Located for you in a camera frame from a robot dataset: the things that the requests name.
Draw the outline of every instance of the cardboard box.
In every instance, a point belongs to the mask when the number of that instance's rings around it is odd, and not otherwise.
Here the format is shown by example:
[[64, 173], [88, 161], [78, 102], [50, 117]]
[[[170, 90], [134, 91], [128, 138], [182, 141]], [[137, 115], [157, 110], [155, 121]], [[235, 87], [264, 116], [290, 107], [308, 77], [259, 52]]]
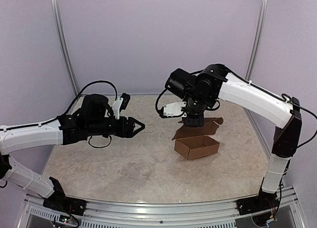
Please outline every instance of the cardboard box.
[[205, 118], [203, 127], [182, 126], [175, 133], [174, 150], [187, 160], [194, 160], [218, 152], [220, 143], [208, 135], [214, 135], [223, 123], [223, 118]]

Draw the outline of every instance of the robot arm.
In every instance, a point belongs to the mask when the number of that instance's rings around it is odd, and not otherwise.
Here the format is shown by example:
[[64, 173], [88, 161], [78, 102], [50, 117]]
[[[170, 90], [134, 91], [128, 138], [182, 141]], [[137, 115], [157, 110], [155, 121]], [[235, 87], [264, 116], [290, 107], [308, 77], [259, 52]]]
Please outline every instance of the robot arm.
[[197, 76], [177, 69], [171, 73], [165, 89], [183, 101], [165, 105], [158, 110], [160, 116], [178, 115], [185, 126], [203, 126], [204, 111], [211, 110], [218, 99], [249, 109], [276, 125], [272, 156], [259, 194], [252, 201], [240, 201], [238, 206], [241, 215], [270, 209], [271, 203], [267, 201], [274, 204], [280, 181], [298, 146], [302, 126], [299, 101], [281, 99], [221, 64], [209, 65]]
[[66, 197], [58, 180], [33, 172], [9, 154], [42, 145], [73, 144], [90, 136], [131, 138], [145, 125], [132, 117], [119, 115], [127, 107], [129, 99], [130, 96], [124, 93], [110, 107], [107, 97], [87, 95], [81, 108], [72, 115], [63, 114], [32, 125], [0, 126], [0, 179], [39, 194], [45, 198], [44, 206], [55, 210], [59, 207], [64, 211], [72, 207], [73, 214], [82, 215], [86, 204], [84, 200]]

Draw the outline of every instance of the lavender wall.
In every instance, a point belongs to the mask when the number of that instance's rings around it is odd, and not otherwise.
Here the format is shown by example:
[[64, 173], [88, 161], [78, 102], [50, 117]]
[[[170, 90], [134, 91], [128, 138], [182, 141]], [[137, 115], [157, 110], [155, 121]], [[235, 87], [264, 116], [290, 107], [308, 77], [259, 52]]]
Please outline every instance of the lavender wall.
[[[169, 74], [223, 63], [244, 76], [261, 0], [59, 0], [80, 88], [161, 92]], [[86, 92], [113, 93], [105, 86]]]
[[[31, 123], [62, 113], [73, 94], [50, 0], [0, 2], [0, 124]], [[12, 156], [41, 173], [51, 150], [44, 146]], [[1, 227], [16, 227], [24, 197], [25, 192], [10, 183], [0, 189]]]
[[[317, 0], [269, 0], [260, 51], [252, 75], [254, 83], [275, 93], [297, 97], [317, 112]], [[316, 130], [315, 119], [302, 112], [300, 141]], [[254, 115], [268, 144], [274, 127]], [[317, 140], [301, 147], [291, 161], [286, 182], [294, 185], [308, 225], [317, 224]]]

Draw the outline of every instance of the table surface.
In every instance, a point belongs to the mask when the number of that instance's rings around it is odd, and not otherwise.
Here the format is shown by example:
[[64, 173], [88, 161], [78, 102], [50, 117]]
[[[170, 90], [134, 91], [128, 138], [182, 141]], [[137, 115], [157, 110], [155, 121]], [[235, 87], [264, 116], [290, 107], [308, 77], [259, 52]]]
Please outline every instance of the table surface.
[[[55, 146], [44, 175], [58, 179], [66, 195], [104, 201], [190, 203], [258, 193], [268, 162], [243, 108], [221, 101], [220, 109], [206, 112], [205, 117], [224, 119], [212, 136], [220, 142], [219, 151], [187, 161], [171, 140], [181, 126], [179, 119], [161, 119], [155, 100], [132, 96], [121, 113], [146, 124], [134, 138], [112, 137], [104, 149], [86, 141]], [[163, 96], [160, 105], [175, 101], [180, 100]], [[91, 143], [102, 146], [108, 139], [93, 137]]]

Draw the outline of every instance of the box flap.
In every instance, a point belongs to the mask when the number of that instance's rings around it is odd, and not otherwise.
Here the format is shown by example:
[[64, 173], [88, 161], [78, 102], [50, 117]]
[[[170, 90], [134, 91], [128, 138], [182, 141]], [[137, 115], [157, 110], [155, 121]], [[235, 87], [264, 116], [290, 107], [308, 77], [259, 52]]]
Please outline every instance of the box flap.
[[223, 118], [205, 118], [204, 121], [204, 125], [198, 128], [190, 128], [183, 125], [176, 131], [172, 140], [196, 136], [214, 135], [219, 128], [219, 125], [223, 123]]

